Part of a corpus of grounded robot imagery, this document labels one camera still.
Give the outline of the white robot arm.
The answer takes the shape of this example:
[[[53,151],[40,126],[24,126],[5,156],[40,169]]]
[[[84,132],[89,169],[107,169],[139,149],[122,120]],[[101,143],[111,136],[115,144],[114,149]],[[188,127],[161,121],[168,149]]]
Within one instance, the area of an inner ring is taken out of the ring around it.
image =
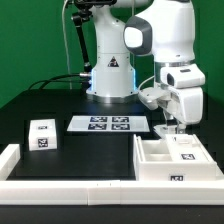
[[[181,133],[202,119],[205,76],[195,64],[195,14],[191,0],[75,0],[77,26],[93,20],[97,63],[87,96],[103,103],[137,96],[161,108],[166,123],[156,131]],[[136,84],[130,56],[153,56],[154,85]]]

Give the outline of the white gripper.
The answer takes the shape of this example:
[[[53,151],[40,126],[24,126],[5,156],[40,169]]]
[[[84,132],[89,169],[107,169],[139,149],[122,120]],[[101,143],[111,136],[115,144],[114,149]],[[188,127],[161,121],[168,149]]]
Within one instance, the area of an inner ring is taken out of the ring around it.
[[[186,125],[197,124],[202,119],[203,114],[203,91],[200,87],[175,89],[168,88],[168,94],[159,99],[159,106],[164,113],[166,126],[175,125],[176,118],[177,133],[184,134]]]

